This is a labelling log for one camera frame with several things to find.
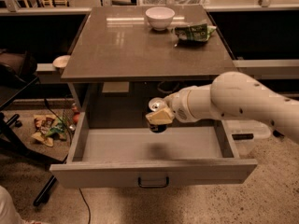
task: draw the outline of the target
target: speckled floor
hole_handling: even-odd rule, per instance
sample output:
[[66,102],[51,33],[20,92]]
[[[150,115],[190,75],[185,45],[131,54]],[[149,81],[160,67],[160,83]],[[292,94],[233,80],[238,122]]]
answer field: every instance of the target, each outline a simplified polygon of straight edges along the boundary
[[[31,106],[16,108],[5,114],[20,114],[23,126],[14,130],[25,145],[63,159],[69,148],[67,142],[45,147],[30,137],[34,131],[33,114],[49,111],[42,106],[35,110]],[[299,146],[288,138],[270,137],[256,141],[246,156],[256,159],[259,165],[241,185],[83,189],[91,208],[91,223],[299,223]],[[0,185],[11,193],[22,217],[52,224],[88,223],[88,210],[79,190],[65,189],[59,183],[51,190],[47,203],[33,206],[51,177],[44,165],[28,163],[0,150],[0,166]]]

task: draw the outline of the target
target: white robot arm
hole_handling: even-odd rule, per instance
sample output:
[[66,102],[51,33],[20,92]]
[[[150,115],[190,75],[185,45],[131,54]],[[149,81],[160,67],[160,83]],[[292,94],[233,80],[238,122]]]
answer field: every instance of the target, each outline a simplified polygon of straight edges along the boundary
[[151,129],[199,119],[254,119],[299,144],[299,102],[277,94],[239,72],[218,76],[210,85],[188,87],[149,102]]

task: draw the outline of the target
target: open drawer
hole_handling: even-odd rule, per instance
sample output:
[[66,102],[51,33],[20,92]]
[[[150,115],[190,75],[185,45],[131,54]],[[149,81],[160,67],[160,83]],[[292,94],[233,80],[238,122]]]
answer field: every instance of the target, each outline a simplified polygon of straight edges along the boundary
[[225,122],[147,128],[145,97],[105,97],[91,85],[66,164],[50,171],[66,188],[164,188],[243,183],[257,166],[240,159]]

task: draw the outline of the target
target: white container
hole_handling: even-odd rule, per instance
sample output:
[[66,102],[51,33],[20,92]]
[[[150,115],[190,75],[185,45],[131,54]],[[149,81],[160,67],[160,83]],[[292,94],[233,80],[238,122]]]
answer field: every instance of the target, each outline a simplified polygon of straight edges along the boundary
[[146,16],[153,29],[163,31],[171,24],[175,11],[168,7],[152,7],[146,11]]

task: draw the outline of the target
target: snack bag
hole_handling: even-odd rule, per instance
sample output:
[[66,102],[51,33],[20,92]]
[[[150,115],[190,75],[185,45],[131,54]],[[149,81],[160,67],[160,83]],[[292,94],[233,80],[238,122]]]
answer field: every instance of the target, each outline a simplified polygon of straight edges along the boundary
[[50,130],[52,123],[55,121],[54,115],[34,115],[36,132],[31,136],[42,144],[53,147],[53,139],[46,136]]
[[206,21],[202,21],[199,24],[175,27],[173,32],[183,41],[207,42],[215,30],[216,26],[208,26]]
[[45,134],[46,137],[50,137],[57,133],[59,135],[60,140],[66,140],[66,133],[64,132],[64,124],[63,124],[63,118],[57,118],[48,132]]

